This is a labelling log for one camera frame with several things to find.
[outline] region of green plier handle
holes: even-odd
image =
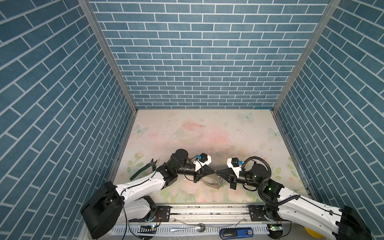
[[[140,168],[131,178],[130,180],[132,181],[133,179],[135,179],[142,171],[146,170],[147,168],[149,167],[152,167],[152,171],[155,171],[156,170],[156,163],[157,163],[157,160],[156,161],[153,161],[153,158],[152,160],[147,164],[145,165],[144,167]]]

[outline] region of robotic arm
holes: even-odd
[[[253,165],[250,170],[245,170],[244,166],[249,161],[253,161]],[[177,180],[178,174],[191,175],[194,182],[216,174],[227,181],[232,189],[236,189],[237,184],[242,184],[248,191],[257,191],[266,203],[265,216],[271,221],[290,220],[330,240],[371,240],[370,229],[354,209],[348,206],[339,209],[298,195],[270,179],[270,167],[262,158],[250,157],[244,162],[231,158],[227,161],[228,168],[222,170],[209,167],[210,162],[211,157],[204,153],[196,156],[192,162],[186,150],[178,149],[169,161],[146,177],[126,184],[103,184],[81,208],[92,238],[103,236],[116,222],[122,222],[124,215],[120,215],[123,207],[129,213],[128,220],[154,219],[157,206],[146,195],[168,187]]]

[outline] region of blue brick wall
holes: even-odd
[[[73,239],[131,110],[77,0],[0,1],[0,239]]]
[[[139,108],[271,108],[328,0],[91,0]]]
[[[277,114],[316,197],[384,239],[384,1],[342,0]]]

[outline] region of floral print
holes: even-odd
[[[179,148],[187,150],[189,157],[202,152],[210,155],[210,166],[215,169],[227,168],[228,158],[238,157],[244,161],[250,156],[259,156],[271,166],[273,180],[306,196],[269,110],[250,110],[247,114],[243,110],[228,109],[140,110],[114,183],[129,182],[152,158],[160,166]],[[151,172],[152,168],[148,168],[136,179]],[[222,181],[217,189],[204,181],[193,183],[183,175],[171,186],[150,196],[156,203],[261,202],[257,192],[246,191],[240,184],[233,190],[229,183]]]

